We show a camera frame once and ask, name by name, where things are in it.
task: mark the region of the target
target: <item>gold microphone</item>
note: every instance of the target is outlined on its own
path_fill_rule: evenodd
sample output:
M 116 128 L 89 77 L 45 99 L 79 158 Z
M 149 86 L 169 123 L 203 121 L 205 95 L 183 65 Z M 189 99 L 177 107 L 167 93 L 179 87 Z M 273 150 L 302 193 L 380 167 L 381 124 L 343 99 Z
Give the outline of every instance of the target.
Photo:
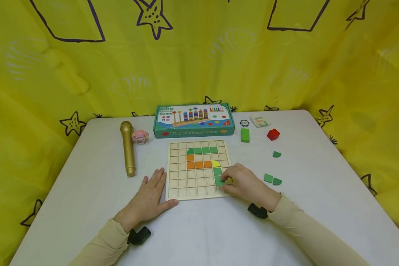
M 133 153 L 133 126 L 129 121 L 121 123 L 120 131 L 122 135 L 122 145 L 124 147 L 124 161 L 126 163 L 126 173 L 128 177 L 136 175 L 136 164 Z

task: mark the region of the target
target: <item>yellow backdrop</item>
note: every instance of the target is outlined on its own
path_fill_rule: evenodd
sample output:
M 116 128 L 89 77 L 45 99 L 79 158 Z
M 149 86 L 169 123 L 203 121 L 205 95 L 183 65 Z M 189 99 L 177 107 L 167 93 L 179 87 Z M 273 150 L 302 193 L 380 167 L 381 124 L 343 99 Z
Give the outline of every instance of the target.
M 399 0 L 1 0 L 0 265 L 90 119 L 216 101 L 311 112 L 399 227 Z

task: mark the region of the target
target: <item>pink figurine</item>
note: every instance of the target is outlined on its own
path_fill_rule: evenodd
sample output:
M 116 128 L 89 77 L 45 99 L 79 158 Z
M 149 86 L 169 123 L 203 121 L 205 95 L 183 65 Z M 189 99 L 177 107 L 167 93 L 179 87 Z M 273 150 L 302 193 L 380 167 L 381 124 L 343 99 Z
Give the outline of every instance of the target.
M 147 142 L 147 137 L 149 137 L 149 134 L 146 131 L 137 130 L 133 132 L 132 137 L 134 137 L 138 144 L 145 144 Z

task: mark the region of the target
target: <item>left hand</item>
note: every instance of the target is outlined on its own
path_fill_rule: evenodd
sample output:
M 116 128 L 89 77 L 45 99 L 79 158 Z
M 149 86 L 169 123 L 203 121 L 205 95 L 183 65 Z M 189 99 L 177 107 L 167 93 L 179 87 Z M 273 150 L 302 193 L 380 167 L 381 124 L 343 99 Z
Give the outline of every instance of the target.
M 163 211 L 179 204 L 176 199 L 159 203 L 166 184 L 166 177 L 167 173 L 164 172 L 164 168 L 155 170 L 149 181 L 145 176 L 133 199 L 115 215 L 114 220 L 122 225 L 126 233 L 129 233 L 139 222 L 155 218 Z

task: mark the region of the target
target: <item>blue poker chip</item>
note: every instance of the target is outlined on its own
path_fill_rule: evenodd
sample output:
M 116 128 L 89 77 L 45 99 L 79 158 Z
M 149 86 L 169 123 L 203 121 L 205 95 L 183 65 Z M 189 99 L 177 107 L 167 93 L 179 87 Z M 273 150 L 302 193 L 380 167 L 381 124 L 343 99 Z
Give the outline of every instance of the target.
M 243 126 L 243 127 L 247 127 L 247 126 L 250 125 L 250 122 L 247 121 L 247 120 L 245 120 L 245 119 L 243 119 L 243 120 L 241 120 L 241 121 L 239 122 L 239 125 L 241 125 L 241 126 Z

